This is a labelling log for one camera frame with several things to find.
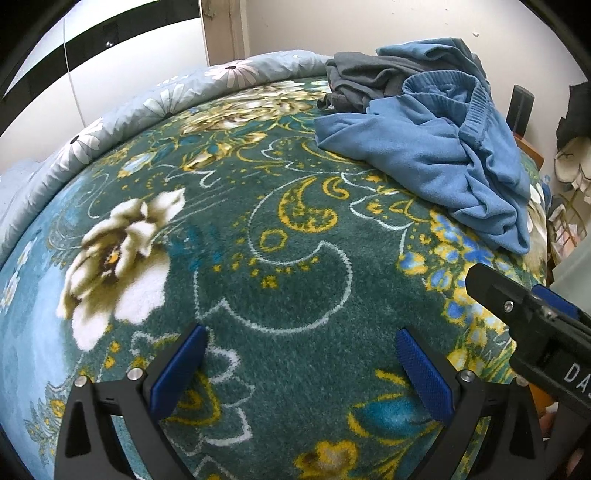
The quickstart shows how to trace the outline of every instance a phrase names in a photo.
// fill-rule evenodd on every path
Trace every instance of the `white wall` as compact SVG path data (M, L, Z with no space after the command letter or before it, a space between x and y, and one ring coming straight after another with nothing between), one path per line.
M587 79L556 35L519 0L246 0L251 55L302 48L375 54L380 46L460 37L482 60L497 108L513 85L535 95L525 138L553 174L569 85Z

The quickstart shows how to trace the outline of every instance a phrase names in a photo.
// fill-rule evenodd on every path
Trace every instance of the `bed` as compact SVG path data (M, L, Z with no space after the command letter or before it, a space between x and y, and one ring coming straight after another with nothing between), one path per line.
M458 369L514 376L505 325L464 279L484 262L544 282L535 164L523 154L531 251L493 252L316 147L324 60L266 54L167 80L89 125L15 200L0 225L0 424L36 480L53 478L73 379L144 367L191 322L208 329L204 366L161 425L200 480L405 479L440 427L396 360L405 325Z

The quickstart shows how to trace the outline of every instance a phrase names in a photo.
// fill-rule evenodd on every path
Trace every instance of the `black stripe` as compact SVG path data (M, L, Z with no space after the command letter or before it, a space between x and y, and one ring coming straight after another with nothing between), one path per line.
M185 20L199 18L198 0L158 0L123 12L66 43L70 71L111 46ZM64 45L43 58L0 100L0 135L43 91L68 72Z

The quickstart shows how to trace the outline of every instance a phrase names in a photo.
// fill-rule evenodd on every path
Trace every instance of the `pillow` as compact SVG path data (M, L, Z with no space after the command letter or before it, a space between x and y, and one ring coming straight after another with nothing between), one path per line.
M27 158L17 161L0 175L0 218L4 217L15 194L31 181L42 165Z

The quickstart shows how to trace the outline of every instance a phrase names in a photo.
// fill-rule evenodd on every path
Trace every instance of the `white flower pattern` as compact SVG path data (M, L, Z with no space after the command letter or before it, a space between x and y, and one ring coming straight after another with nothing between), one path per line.
M154 239L184 204L184 189L161 193L149 203L127 200L82 238L56 311L58 317L72 320L81 350L94 348L111 315L139 325L164 305L170 259Z
M255 75L259 71L251 67L249 63L252 60L234 60L223 65L216 65L205 72L206 77L213 77L214 80L221 80L226 75L228 76L228 88L233 88L235 82L238 82L240 88L246 88L248 85L254 85L256 82Z
M89 164L90 151L97 151L100 145L100 140L92 134L101 130L103 130L103 119L98 118L61 148L52 167L59 165L62 170L70 170L70 154L74 154L84 165Z
M163 82L160 82L156 85L156 87L161 87L162 85L168 85L169 83L178 83L179 80L183 80L185 78L189 78L188 75L183 75L182 77L179 77L178 75L175 75L172 78L169 78L168 80L164 80Z
M29 259L29 254L31 253L33 245L35 245L36 241L37 237L35 237L30 242L27 242L25 248L22 250L22 253L19 255L17 260L17 266L15 267L12 276L9 278L8 282L6 283L6 286L4 287L4 290L2 291L2 298L0 299L0 313L6 313L10 308L10 304L14 299L14 295L17 292L18 283L21 279L19 273L21 271L21 268L25 265L25 263L27 263L27 260Z
M177 83L174 86L172 95L170 89L162 90L160 98L148 98L144 102L144 106L160 118L185 110L195 98L196 93L191 88L186 91L183 90L184 84Z
M544 191L539 183L530 185L530 201L527 204L527 229L530 233L530 251L526 253L525 265L537 270L544 263L547 250L546 213Z

